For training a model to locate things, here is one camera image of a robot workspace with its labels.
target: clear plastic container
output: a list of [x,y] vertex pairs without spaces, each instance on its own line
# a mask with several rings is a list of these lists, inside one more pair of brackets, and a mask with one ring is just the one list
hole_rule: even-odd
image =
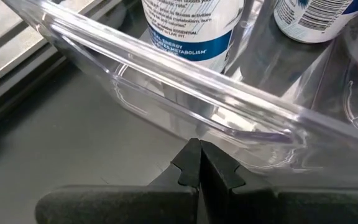
[[346,41],[289,39],[272,19],[275,1],[246,1],[224,75],[153,47],[140,0],[105,1],[116,4],[112,18],[125,15],[118,29],[46,0],[4,2],[151,123],[211,141],[260,174],[358,182],[358,128],[343,101]]

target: barcode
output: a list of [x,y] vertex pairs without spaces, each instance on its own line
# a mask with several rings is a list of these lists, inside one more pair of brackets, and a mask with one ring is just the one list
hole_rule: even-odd
[[314,30],[326,30],[345,10],[347,0],[312,0],[298,24]]

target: bottle label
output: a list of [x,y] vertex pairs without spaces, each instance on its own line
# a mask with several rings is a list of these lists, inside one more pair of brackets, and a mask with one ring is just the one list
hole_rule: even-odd
[[221,72],[244,0],[142,0],[152,43]]
[[331,40],[358,14],[358,0],[279,0],[274,18],[290,37],[307,43]]

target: blue and white label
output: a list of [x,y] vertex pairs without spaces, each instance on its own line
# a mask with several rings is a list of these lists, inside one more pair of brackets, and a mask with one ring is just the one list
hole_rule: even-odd
[[152,43],[221,72],[244,0],[142,0]]
[[358,15],[358,0],[278,0],[274,19],[295,40],[320,43],[335,38]]

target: dark gray surface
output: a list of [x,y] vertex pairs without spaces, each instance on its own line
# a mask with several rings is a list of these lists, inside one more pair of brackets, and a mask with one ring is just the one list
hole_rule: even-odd
[[72,65],[0,123],[0,224],[35,223],[67,184],[146,185],[185,145],[123,110]]

